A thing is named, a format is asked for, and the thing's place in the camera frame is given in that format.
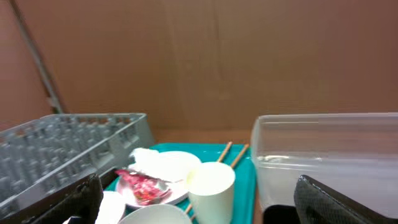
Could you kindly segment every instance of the white paper cup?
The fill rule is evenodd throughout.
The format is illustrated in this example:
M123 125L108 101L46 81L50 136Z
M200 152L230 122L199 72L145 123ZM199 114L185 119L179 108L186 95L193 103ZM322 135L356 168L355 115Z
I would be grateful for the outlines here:
M231 222L234 182L234 170L220 162L202 163L188 174L188 197L200 224Z

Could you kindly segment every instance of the wooden table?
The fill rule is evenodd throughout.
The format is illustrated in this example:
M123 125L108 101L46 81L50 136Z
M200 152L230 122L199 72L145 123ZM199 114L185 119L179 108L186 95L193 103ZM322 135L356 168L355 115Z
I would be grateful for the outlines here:
M190 143L250 143L251 130L187 130L187 129L154 129L156 143L160 142L190 142ZM253 223L262 223L262 211L259 203L258 189L254 205Z

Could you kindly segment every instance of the plastic bin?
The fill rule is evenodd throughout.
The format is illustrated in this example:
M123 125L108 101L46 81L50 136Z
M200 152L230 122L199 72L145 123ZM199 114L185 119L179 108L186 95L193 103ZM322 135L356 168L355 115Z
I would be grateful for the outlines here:
M264 210L294 205L306 174L398 218L398 113L260 116L251 146Z
M154 139L142 113L54 114L0 132L0 218L83 176L128 165Z

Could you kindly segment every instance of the clear plastic container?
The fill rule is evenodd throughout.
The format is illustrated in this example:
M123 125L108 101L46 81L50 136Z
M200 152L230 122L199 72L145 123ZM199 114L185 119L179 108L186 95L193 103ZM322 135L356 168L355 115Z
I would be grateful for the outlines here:
M398 218L398 113L261 116L251 145L263 209L294 205L305 174Z

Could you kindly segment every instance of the white bowl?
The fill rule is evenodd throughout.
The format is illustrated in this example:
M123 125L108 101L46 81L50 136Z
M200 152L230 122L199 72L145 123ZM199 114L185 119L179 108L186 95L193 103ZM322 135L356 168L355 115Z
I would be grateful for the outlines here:
M192 224L180 208L173 205L150 205L124 217L119 224Z

